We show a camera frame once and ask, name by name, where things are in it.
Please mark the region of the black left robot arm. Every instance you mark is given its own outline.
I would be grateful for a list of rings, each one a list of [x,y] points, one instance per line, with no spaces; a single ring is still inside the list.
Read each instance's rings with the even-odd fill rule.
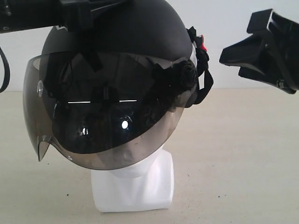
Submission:
[[[106,12],[135,11],[133,0],[2,0],[0,32],[58,26],[79,32],[94,28],[94,21]]]

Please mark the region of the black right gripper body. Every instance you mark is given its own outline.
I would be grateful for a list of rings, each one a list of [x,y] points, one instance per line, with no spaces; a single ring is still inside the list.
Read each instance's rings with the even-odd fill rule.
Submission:
[[[253,12],[247,33],[257,35],[264,42],[278,67],[275,86],[289,94],[299,90],[299,24],[273,8]]]

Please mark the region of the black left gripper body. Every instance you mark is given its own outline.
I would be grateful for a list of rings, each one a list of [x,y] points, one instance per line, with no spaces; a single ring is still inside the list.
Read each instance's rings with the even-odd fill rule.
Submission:
[[[58,29],[66,29],[69,32],[92,29],[98,16],[129,2],[129,0],[59,0]]]

